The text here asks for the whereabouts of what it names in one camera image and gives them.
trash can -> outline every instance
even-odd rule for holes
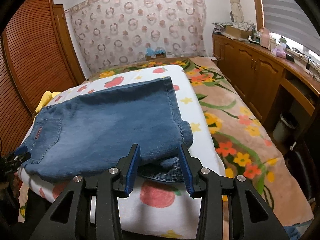
[[[281,113],[280,120],[277,123],[276,128],[273,130],[273,138],[283,143],[289,135],[297,128],[298,121],[291,113]]]

denim fabric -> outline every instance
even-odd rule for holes
[[[188,122],[180,116],[170,77],[112,87],[47,106],[23,142],[29,174],[47,181],[91,176],[114,167],[131,145],[141,147],[140,165],[153,163],[145,177],[176,180],[179,145],[192,145]]]

black clamp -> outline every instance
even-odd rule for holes
[[[268,204],[244,176],[230,179],[204,168],[181,145],[179,161],[192,198],[202,198],[196,240],[222,240],[222,196],[228,196],[230,240],[289,240]],[[140,163],[140,147],[99,176],[76,176],[51,205],[30,240],[123,240],[117,198],[132,192]],[[90,222],[96,196],[95,223]]]

window blind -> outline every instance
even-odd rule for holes
[[[262,0],[265,27],[320,55],[320,36],[294,0]]]

shelf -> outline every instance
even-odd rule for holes
[[[304,84],[298,79],[287,80],[285,78],[281,79],[280,85],[282,85],[302,105],[307,113],[312,116],[315,107],[306,98],[308,87],[303,86]]]

